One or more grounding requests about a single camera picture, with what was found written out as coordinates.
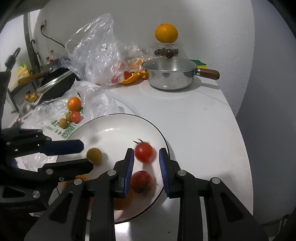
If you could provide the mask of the mandarin top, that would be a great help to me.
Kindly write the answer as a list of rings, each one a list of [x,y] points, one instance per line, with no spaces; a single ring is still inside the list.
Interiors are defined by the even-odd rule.
[[[81,108],[81,100],[78,97],[72,97],[67,102],[67,108],[70,112],[78,111]]]

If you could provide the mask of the oil bottle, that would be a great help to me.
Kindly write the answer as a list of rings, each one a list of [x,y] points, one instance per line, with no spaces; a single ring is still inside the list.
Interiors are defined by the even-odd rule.
[[[46,66],[50,64],[50,58],[46,57]]]

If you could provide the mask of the cherry tomato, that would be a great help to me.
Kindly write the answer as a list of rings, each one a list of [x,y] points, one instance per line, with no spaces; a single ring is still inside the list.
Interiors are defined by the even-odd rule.
[[[148,164],[153,161],[155,156],[155,151],[152,145],[148,142],[141,140],[140,138],[138,141],[134,141],[136,143],[134,149],[134,155],[138,159],[138,161]]]
[[[78,111],[72,112],[70,115],[70,120],[73,123],[79,123],[81,121],[81,114]]]
[[[134,193],[145,193],[153,189],[154,178],[149,172],[145,170],[137,171],[132,175],[130,187]]]

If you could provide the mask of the white round plate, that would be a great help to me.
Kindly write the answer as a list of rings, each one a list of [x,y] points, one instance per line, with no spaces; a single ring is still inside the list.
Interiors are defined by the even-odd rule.
[[[152,190],[142,194],[134,194],[129,207],[114,211],[116,223],[129,221],[148,210],[159,198],[164,185],[159,167],[159,150],[168,148],[161,131],[148,120],[131,114],[111,114],[96,118],[79,127],[70,137],[71,140],[80,139],[84,143],[84,150],[78,154],[63,155],[57,162],[64,162],[86,157],[87,151],[97,148],[102,151],[103,159],[93,170],[85,174],[88,180],[113,168],[117,161],[124,159],[127,149],[135,148],[139,141],[148,142],[155,151],[155,158],[149,164],[143,164],[135,159],[133,172],[145,170],[154,178]]]

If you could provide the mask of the crumpled clear plastic bag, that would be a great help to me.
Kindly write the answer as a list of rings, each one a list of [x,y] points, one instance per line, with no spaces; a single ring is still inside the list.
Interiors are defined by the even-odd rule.
[[[103,87],[122,83],[124,72],[143,71],[150,52],[135,43],[119,42],[113,31],[114,18],[104,13],[74,33],[65,44],[67,55],[60,65],[80,80]]]

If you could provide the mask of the black umbrella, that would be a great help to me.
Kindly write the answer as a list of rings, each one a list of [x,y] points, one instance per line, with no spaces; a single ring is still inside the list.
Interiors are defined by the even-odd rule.
[[[34,39],[32,39],[30,42],[30,45],[31,45],[32,52],[33,52],[34,62],[35,62],[35,65],[36,65],[38,71],[41,72],[42,71],[41,61],[39,58],[39,54],[34,49],[34,44],[36,44],[36,41]]]

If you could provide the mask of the black shelf rack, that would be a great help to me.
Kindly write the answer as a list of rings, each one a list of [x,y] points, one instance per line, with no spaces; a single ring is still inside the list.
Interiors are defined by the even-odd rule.
[[[36,87],[33,82],[17,86],[13,90],[8,89],[8,101],[13,107],[13,113],[20,113],[21,104],[25,101],[25,96],[35,92]]]

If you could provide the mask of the yellow detergent bottle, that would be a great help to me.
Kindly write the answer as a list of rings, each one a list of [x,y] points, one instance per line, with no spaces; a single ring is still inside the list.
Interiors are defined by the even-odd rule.
[[[24,63],[24,62],[21,63],[21,65],[19,66],[19,68],[17,69],[16,72],[17,72],[19,79],[30,76],[30,71],[29,71],[26,63]]]

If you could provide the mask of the left wall socket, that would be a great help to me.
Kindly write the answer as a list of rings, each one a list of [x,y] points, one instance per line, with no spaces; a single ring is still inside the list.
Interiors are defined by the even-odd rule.
[[[41,30],[43,30],[43,28],[45,28],[45,27],[46,27],[46,20],[43,20],[40,28],[41,28]]]

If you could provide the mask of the green yellow sponge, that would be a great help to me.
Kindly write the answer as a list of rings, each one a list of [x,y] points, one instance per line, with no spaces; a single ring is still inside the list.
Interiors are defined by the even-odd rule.
[[[207,64],[203,63],[202,61],[200,60],[192,60],[192,61],[197,65],[197,68],[207,69]]]

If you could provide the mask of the clear container of dark fruits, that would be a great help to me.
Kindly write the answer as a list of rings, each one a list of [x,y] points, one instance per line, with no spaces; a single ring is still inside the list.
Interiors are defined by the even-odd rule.
[[[152,52],[156,57],[173,58],[180,54],[180,48],[177,43],[154,43]]]

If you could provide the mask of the induction cooker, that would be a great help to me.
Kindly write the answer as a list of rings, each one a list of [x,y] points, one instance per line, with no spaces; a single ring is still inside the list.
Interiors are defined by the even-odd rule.
[[[59,68],[46,75],[34,93],[29,91],[24,102],[38,105],[43,101],[61,97],[72,87],[75,80],[80,81],[72,71],[67,68]]]

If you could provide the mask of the orange peel pieces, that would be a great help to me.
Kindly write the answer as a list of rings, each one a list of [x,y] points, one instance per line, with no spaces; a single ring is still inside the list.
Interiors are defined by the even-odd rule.
[[[131,84],[138,80],[147,80],[149,78],[149,73],[146,70],[135,71],[135,72],[124,72],[125,79],[121,84]]]

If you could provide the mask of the flat printed plastic bag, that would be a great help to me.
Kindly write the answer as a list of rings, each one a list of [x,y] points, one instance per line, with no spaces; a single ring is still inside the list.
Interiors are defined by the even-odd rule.
[[[59,127],[61,118],[70,112],[67,102],[72,97],[81,100],[79,123],[68,122],[66,129]],[[113,96],[102,87],[86,81],[75,81],[62,97],[42,102],[23,120],[21,128],[40,129],[54,141],[67,140],[80,126],[95,118],[119,113],[119,107]]]

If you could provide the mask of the large orange on container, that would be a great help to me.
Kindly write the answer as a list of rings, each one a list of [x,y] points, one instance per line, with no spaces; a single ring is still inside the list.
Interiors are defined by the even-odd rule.
[[[161,43],[174,43],[179,34],[174,25],[161,24],[155,29],[154,36]]]

